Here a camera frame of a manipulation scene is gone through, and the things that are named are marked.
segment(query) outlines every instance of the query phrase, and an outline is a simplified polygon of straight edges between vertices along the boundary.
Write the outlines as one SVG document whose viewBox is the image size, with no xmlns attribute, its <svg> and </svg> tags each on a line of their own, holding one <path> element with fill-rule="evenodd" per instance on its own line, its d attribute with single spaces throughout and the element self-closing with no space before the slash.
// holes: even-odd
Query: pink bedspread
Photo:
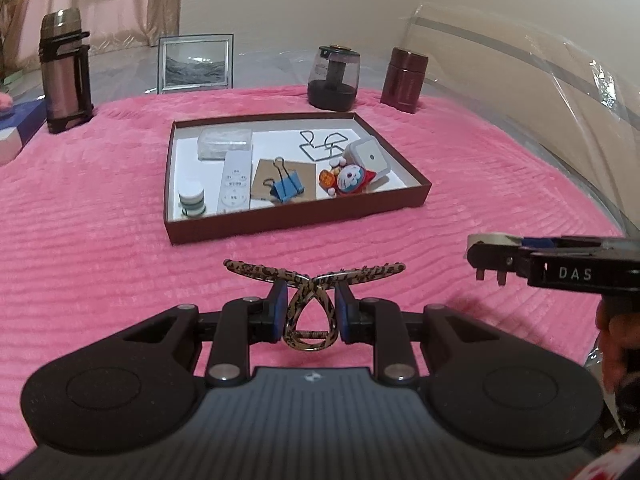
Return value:
<svg viewBox="0 0 640 480">
<path fill-rule="evenodd" d="M 336 267 L 402 261 L 402 274 L 354 287 L 359 296 L 420 311 L 442 302 L 581 361 L 596 331 L 595 296 L 527 288 L 493 276 L 476 282 L 466 236 L 615 235 L 616 228 L 559 171 L 498 128 L 446 100 L 415 115 L 361 90 L 356 111 L 433 183 L 422 208 L 289 232 L 173 247 L 162 223 L 173 120 L 311 110 L 305 89 L 142 96 L 100 106 L 88 124 L 40 131 L 0 168 L 0 470 L 33 446 L 18 400 L 39 366 L 178 303 L 201 311 L 262 295 L 268 284 L 236 276 L 224 258 L 315 275 Z M 308 308 L 301 328 L 322 327 Z M 252 349 L 254 365 L 369 365 L 370 348 Z"/>
</svg>

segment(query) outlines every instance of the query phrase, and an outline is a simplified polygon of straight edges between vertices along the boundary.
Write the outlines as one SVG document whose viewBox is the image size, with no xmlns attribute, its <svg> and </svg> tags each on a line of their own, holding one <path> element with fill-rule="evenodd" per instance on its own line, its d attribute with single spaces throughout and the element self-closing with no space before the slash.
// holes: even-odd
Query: plastic sheet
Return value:
<svg viewBox="0 0 640 480">
<path fill-rule="evenodd" d="M 611 418 L 614 421 L 615 426 L 610 428 L 604 428 L 604 437 L 608 438 L 612 436 L 616 430 L 620 432 L 620 435 L 624 435 L 628 433 L 620 424 L 620 419 L 618 418 L 618 409 L 616 407 L 616 396 L 614 394 L 609 394 L 604 389 L 604 382 L 602 380 L 602 350 L 598 348 L 598 346 L 594 346 L 593 350 L 587 356 L 584 367 L 590 371 L 591 375 L 593 375 L 598 384 L 602 389 L 602 396 L 604 398 L 604 402 L 607 405 L 607 409 L 611 414 Z"/>
<path fill-rule="evenodd" d="M 568 40 L 465 8 L 420 6 L 401 45 L 429 56 L 426 82 L 497 113 L 640 226 L 640 89 Z"/>
<path fill-rule="evenodd" d="M 234 60 L 235 88 L 305 85 L 313 65 L 315 50 L 289 52 L 241 52 Z M 363 88 L 382 88 L 388 60 L 367 58 L 360 67 Z M 91 94 L 94 105 L 156 92 L 158 48 L 128 48 L 89 59 Z M 12 84 L 15 102 L 42 95 L 40 72 L 30 72 Z"/>
</svg>

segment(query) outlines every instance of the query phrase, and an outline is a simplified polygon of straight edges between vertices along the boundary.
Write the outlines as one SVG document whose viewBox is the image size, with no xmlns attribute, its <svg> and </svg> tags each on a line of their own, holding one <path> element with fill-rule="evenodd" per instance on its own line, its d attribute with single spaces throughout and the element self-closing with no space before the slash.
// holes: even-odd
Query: metal vacuum bottle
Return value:
<svg viewBox="0 0 640 480">
<path fill-rule="evenodd" d="M 94 115 L 89 84 L 89 46 L 82 40 L 80 10 L 47 14 L 40 27 L 42 87 L 52 134 L 85 123 Z"/>
</svg>

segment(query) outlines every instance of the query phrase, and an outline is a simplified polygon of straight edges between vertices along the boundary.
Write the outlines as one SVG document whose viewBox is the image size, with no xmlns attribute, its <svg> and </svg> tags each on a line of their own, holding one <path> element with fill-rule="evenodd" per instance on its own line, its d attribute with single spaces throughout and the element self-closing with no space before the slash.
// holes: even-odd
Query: silver screw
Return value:
<svg viewBox="0 0 640 480">
<path fill-rule="evenodd" d="M 415 369 L 403 363 L 396 363 L 385 368 L 385 376 L 396 383 L 404 383 L 414 378 Z"/>
<path fill-rule="evenodd" d="M 209 375 L 217 381 L 231 381 L 240 375 L 240 368 L 229 363 L 220 363 L 209 368 Z"/>
</svg>

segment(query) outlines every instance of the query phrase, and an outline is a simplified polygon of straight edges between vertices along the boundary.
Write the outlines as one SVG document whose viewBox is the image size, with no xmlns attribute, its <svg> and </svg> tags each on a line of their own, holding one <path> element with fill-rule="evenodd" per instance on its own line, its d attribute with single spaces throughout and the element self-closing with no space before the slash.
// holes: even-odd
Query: metal wire puzzle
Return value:
<svg viewBox="0 0 640 480">
<path fill-rule="evenodd" d="M 276 280 L 284 280 L 287 286 L 297 289 L 287 307 L 283 339 L 291 348 L 302 351 L 324 350 L 338 339 L 335 307 L 326 293 L 327 290 L 335 288 L 338 282 L 346 282 L 348 285 L 373 282 L 374 280 L 393 276 L 406 269 L 405 264 L 395 263 L 375 267 L 362 267 L 361 269 L 341 269 L 337 272 L 328 272 L 310 278 L 306 274 L 299 274 L 292 270 L 275 269 L 274 267 L 246 264 L 234 260 L 225 260 L 224 266 L 231 272 L 253 280 L 271 283 Z M 329 323 L 328 331 L 307 331 L 297 330 L 296 328 L 302 311 L 313 299 L 318 300 L 324 310 Z M 321 339 L 322 341 L 308 343 L 303 339 Z"/>
<path fill-rule="evenodd" d="M 322 162 L 324 160 L 329 160 L 330 158 L 334 158 L 338 155 L 341 155 L 344 152 L 344 148 L 341 146 L 338 146 L 338 143 L 349 142 L 349 139 L 340 132 L 334 132 L 332 134 L 327 135 L 324 139 L 324 143 L 318 144 L 317 146 L 314 145 L 314 139 L 316 138 L 316 136 L 311 130 L 300 131 L 300 136 L 302 136 L 302 138 L 306 140 L 306 142 L 303 142 L 302 144 L 300 144 L 300 149 L 313 162 Z M 315 158 L 313 157 L 313 155 L 311 155 L 308 152 L 309 148 L 313 148 L 315 150 L 319 148 L 324 148 L 325 151 L 329 151 L 329 155 L 322 156 L 320 158 Z"/>
</svg>

